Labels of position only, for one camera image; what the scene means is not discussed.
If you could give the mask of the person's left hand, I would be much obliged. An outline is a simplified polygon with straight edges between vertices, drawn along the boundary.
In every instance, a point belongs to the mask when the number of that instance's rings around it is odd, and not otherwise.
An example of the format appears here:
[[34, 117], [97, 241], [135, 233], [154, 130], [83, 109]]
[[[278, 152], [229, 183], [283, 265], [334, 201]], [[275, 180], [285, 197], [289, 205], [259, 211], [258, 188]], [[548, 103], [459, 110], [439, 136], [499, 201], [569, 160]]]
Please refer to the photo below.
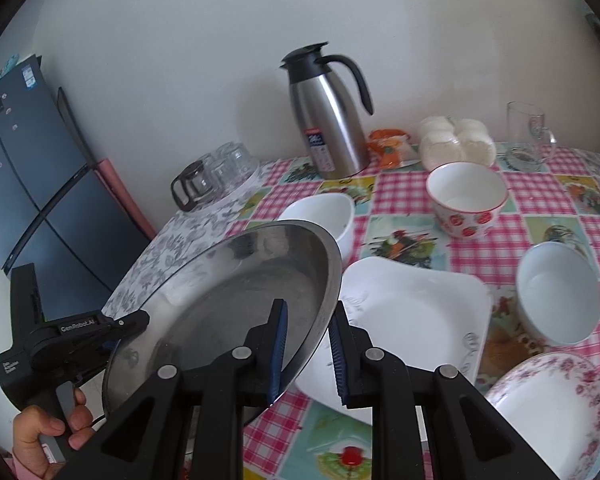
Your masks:
[[[74, 389], [76, 406], [67, 417], [71, 430], [69, 445], [75, 451], [94, 436], [94, 417], [86, 406], [86, 396]], [[12, 472], [17, 479], [53, 479], [64, 463], [51, 463], [42, 447], [40, 437], [60, 437], [66, 424], [46, 413], [37, 405], [28, 406], [14, 418], [12, 424]]]

